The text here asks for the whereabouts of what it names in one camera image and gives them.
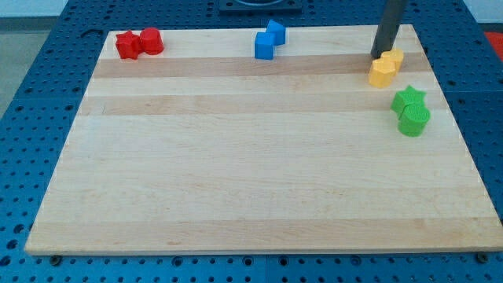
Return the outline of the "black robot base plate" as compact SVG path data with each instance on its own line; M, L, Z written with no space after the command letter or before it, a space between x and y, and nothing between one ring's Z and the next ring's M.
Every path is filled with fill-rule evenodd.
M221 13L299 12L302 0L218 0Z

